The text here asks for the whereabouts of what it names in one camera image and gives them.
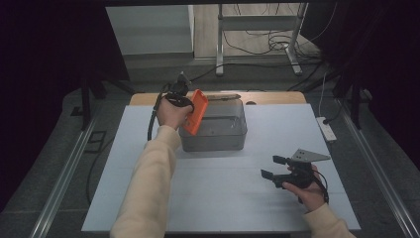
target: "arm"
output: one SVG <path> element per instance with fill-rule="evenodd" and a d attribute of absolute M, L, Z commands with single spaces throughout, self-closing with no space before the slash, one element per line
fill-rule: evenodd
<path fill-rule="evenodd" d="M 157 112 L 157 136 L 146 143 L 136 162 L 111 237 L 164 236 L 170 179 L 175 169 L 174 151 L 180 145 L 176 129 L 191 109 L 176 108 L 162 100 Z"/>
<path fill-rule="evenodd" d="M 312 237 L 355 237 L 347 228 L 346 221 L 339 219 L 327 203 L 306 213 L 303 218 L 308 222 Z"/>
<path fill-rule="evenodd" d="M 312 169 L 317 171 L 317 168 L 313 165 Z M 347 228 L 346 221 L 339 219 L 330 206 L 325 203 L 321 188 L 315 182 L 304 189 L 288 182 L 284 182 L 283 187 L 300 197 L 308 209 L 308 213 L 303 218 L 311 228 L 312 237 L 355 237 Z"/>

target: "white table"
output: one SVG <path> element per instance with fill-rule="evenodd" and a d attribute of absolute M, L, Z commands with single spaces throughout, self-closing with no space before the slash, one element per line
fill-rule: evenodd
<path fill-rule="evenodd" d="M 108 232 L 147 141 L 151 106 L 127 106 L 83 231 Z M 167 232 L 298 232 L 308 227 L 303 205 L 261 177 L 261 169 L 289 174 L 273 155 L 297 149 L 329 155 L 309 104 L 245 106 L 248 134 L 242 151 L 186 153 L 179 148 Z M 328 180 L 330 205 L 351 230 L 360 225 L 333 160 L 314 163 Z"/>

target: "orange object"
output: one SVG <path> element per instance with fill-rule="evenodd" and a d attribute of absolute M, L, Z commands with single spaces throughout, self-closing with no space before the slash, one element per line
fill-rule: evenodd
<path fill-rule="evenodd" d="M 194 111 L 187 115 L 186 122 L 182 125 L 185 131 L 195 136 L 201 124 L 201 119 L 206 112 L 209 100 L 200 89 L 195 89 L 191 97 L 192 104 L 194 104 Z"/>

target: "hand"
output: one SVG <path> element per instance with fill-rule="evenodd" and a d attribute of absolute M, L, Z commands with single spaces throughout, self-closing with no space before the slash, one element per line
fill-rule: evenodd
<path fill-rule="evenodd" d="M 312 170 L 318 172 L 318 169 L 314 165 L 312 165 Z M 314 175 L 319 179 L 318 173 L 314 173 Z M 282 185 L 284 188 L 300 197 L 309 212 L 318 209 L 325 203 L 322 190 L 314 181 L 306 188 L 299 188 L 288 182 L 284 182 Z"/>
<path fill-rule="evenodd" d="M 162 98 L 157 110 L 157 121 L 161 126 L 169 126 L 176 131 L 185 122 L 186 115 L 191 111 L 192 106 L 177 107 L 166 98 Z"/>

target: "beige sleeve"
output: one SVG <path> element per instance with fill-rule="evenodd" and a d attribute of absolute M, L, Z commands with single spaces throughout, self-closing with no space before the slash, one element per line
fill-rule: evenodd
<path fill-rule="evenodd" d="M 327 203 L 305 214 L 303 218 L 308 222 L 313 238 L 355 237 L 349 231 L 346 221 L 339 219 Z"/>
<path fill-rule="evenodd" d="M 178 133 L 160 126 L 157 137 L 146 143 L 134 167 L 126 196 L 111 237 L 163 237 L 166 229 L 170 180 L 175 168 Z"/>

